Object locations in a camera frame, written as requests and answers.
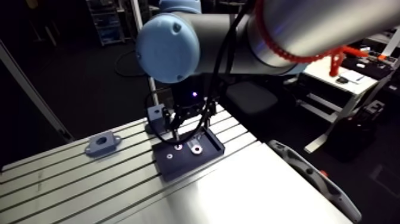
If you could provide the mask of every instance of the black cable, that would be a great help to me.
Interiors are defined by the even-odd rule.
[[[217,58],[215,60],[215,66],[214,66],[214,71],[212,73],[211,76],[211,80],[210,80],[210,85],[208,88],[208,94],[207,94],[207,101],[205,103],[205,108],[202,111],[202,116],[200,118],[199,123],[197,124],[197,127],[194,128],[194,130],[192,130],[187,137],[185,137],[185,139],[179,140],[179,141],[168,141],[165,140],[164,138],[162,138],[162,136],[155,131],[155,128],[152,126],[151,122],[149,122],[149,126],[151,128],[151,130],[153,131],[154,135],[163,143],[165,144],[169,144],[169,145],[181,145],[186,143],[188,140],[190,140],[191,138],[193,138],[197,132],[200,130],[201,125],[205,122],[205,120],[207,119],[207,111],[210,108],[210,105],[212,103],[212,95],[213,95],[213,89],[215,87],[215,84],[217,83],[217,77],[218,77],[218,71],[220,69],[221,66],[221,62],[224,56],[224,52],[225,49],[227,47],[227,44],[229,43],[229,40],[232,38],[232,35],[236,34],[236,28],[239,25],[240,21],[242,21],[243,17],[245,16],[245,14],[254,6],[255,0],[248,0],[246,2],[246,4],[243,6],[242,10],[239,12],[239,14],[237,15],[236,19],[234,20],[234,22],[232,23],[232,25],[229,27],[229,30],[227,32],[227,34],[225,35],[224,40],[221,43],[220,49],[218,50],[218,54],[217,54]],[[163,91],[165,89],[161,89],[161,90],[156,90],[153,92],[150,92],[146,98],[145,98],[145,110],[146,110],[146,117],[149,120],[149,114],[147,113],[147,102],[148,102],[148,98],[154,94],[157,93],[158,91]]]
[[[116,59],[115,62],[114,62],[114,72],[115,72],[117,75],[119,75],[119,76],[121,76],[121,77],[125,77],[125,78],[137,78],[137,77],[145,77],[145,76],[147,76],[146,73],[129,75],[129,74],[124,74],[124,73],[122,73],[122,72],[120,72],[120,71],[118,70],[118,64],[119,64],[119,62],[122,60],[122,58],[124,58],[124,57],[126,57],[127,55],[132,54],[132,53],[135,53],[135,50],[131,50],[131,51],[125,52],[124,54],[120,54],[120,55],[117,57],[117,59]]]

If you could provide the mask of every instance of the table surface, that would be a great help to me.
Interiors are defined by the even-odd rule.
[[[356,84],[353,82],[348,82],[346,84],[340,84],[336,82],[336,79],[339,76],[331,77],[329,76],[330,71],[330,57],[325,57],[321,60],[311,63],[307,68],[303,71],[304,74],[318,79],[326,84],[334,86],[335,88],[341,89],[343,91],[350,92],[353,95],[360,95],[365,91],[372,88],[378,81],[372,79],[371,77],[365,76],[362,79],[360,84]],[[340,67],[339,74],[349,71],[346,68]]]
[[[89,158],[88,138],[4,166],[0,223],[351,223],[221,106],[210,129],[223,156],[165,183],[145,119],[112,131],[114,154]],[[185,133],[199,117],[185,121]]]

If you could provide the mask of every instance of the black chair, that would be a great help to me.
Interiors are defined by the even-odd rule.
[[[257,116],[271,110],[278,102],[268,89],[252,81],[235,83],[226,88],[226,98],[246,115]]]

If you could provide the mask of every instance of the red cable chain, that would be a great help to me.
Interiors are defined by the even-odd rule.
[[[322,54],[318,54],[312,57],[299,57],[295,56],[284,49],[282,49],[278,44],[275,43],[275,41],[272,39],[270,34],[268,33],[267,29],[265,28],[264,24],[264,18],[263,18],[263,6],[264,6],[264,0],[257,0],[255,4],[255,21],[258,30],[260,31],[260,34],[262,38],[264,39],[264,43],[277,55],[280,57],[291,61],[293,63],[312,63],[313,61],[320,60],[328,55],[332,56],[331,60],[331,76],[336,76],[337,71],[339,70],[340,64],[342,63],[344,59],[343,55],[343,48],[335,48],[331,49],[327,52],[324,52]]]

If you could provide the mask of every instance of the black bag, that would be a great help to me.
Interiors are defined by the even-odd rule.
[[[374,101],[352,117],[340,120],[330,133],[324,150],[341,162],[349,162],[375,140],[376,118],[384,104]]]

